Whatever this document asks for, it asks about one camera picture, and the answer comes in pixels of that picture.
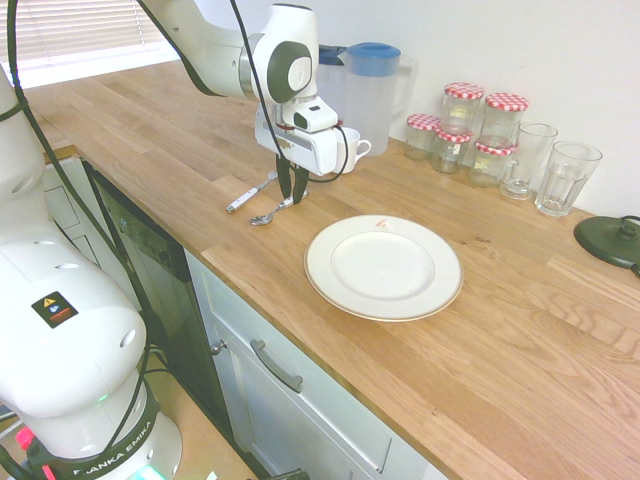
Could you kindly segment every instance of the drawer handle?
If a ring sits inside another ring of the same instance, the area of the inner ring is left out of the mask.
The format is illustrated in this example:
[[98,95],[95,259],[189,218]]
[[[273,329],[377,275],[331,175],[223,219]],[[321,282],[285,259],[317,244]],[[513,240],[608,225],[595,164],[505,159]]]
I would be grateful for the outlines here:
[[300,375],[291,376],[282,368],[278,366],[269,356],[264,352],[265,347],[267,346],[263,340],[251,340],[250,342],[251,348],[256,352],[256,355],[260,359],[267,369],[273,373],[278,380],[284,383],[287,387],[293,390],[296,393],[300,393],[302,391],[302,377]]

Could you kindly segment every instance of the stacked plates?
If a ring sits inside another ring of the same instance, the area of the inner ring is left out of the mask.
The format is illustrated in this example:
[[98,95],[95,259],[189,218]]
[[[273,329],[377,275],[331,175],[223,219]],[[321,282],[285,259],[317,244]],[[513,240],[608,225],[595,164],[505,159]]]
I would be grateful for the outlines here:
[[462,287],[453,248],[417,223],[363,215],[325,228],[305,257],[314,288],[336,307],[384,322],[432,315]]

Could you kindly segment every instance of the dishwasher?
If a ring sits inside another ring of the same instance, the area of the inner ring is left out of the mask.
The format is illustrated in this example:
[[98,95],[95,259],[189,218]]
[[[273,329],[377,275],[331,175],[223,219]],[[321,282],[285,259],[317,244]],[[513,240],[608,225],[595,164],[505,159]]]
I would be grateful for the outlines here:
[[133,264],[160,321],[147,322],[149,338],[166,354],[172,373],[209,419],[231,431],[182,245],[87,165],[111,235]]

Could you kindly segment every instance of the spoon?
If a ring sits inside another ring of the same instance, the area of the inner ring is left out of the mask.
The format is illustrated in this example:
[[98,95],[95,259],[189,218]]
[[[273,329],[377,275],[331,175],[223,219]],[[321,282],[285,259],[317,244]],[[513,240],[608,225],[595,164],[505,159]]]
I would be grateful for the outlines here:
[[[302,198],[305,198],[307,196],[307,193],[308,191],[305,190],[302,194]],[[293,205],[293,197],[287,197],[282,202],[280,202],[280,204],[276,208],[273,209],[273,212],[267,213],[266,215],[260,215],[250,218],[249,223],[255,227],[268,225],[273,221],[273,216],[276,214],[276,212],[279,212],[280,210],[283,210],[285,208],[289,208],[291,205]]]
[[244,195],[242,195],[240,198],[238,198],[237,200],[234,200],[227,208],[227,213],[233,213],[235,212],[237,209],[239,209],[242,205],[244,205],[245,203],[247,203],[249,200],[251,200],[251,198],[258,193],[260,190],[262,190],[264,187],[267,186],[267,184],[269,182],[271,182],[272,180],[275,180],[276,178],[278,178],[278,172],[276,170],[271,170],[269,172],[269,174],[267,175],[267,179],[262,182],[260,185],[258,185],[257,187],[253,187],[251,190],[249,190],[247,193],[245,193]]

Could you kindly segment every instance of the blue pitcher lid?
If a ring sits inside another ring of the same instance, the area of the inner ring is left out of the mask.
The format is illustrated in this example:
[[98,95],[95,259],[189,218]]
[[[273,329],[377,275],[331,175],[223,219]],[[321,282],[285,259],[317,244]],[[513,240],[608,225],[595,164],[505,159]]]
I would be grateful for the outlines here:
[[332,47],[329,45],[320,45],[320,56],[318,62],[320,65],[338,65],[343,66],[342,60],[338,58],[338,55],[344,53],[347,47]]
[[366,42],[347,48],[347,68],[364,77],[395,75],[400,61],[400,50],[384,43]]
[[400,50],[386,43],[365,42],[352,45],[347,49],[351,55],[366,58],[393,58],[400,56]]

